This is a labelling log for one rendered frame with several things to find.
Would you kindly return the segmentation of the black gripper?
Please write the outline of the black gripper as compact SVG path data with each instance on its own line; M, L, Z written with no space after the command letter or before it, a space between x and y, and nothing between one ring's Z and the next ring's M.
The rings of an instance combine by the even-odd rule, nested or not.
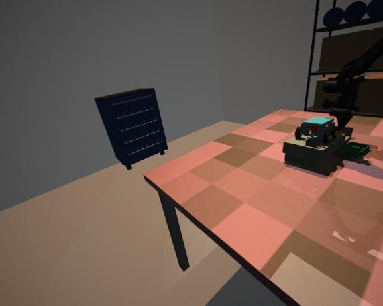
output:
M358 99L357 95L358 93L341 94L341 96L338 98L340 99L338 109L333 109L330 111L329 115L337 118L339 130L342 130L342 128L344 128L355 115L354 113L351 113L351 111L359 111L360 107L355 105L356 99Z

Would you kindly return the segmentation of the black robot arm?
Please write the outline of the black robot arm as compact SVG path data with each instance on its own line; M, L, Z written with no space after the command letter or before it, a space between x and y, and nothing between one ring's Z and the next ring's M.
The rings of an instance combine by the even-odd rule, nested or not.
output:
M383 38L377 41L376 44L369 48L364 54L346 63L336 77L329 77L323 86L323 91L325 93L357 94L360 83L367 82L364 76L361 75L368 70L373 61L378 59L382 54ZM354 78L356 76L358 77ZM346 81L346 79L348 80ZM338 109L340 100L338 98L332 101L330 99L324 100L322 103L323 109L332 107Z

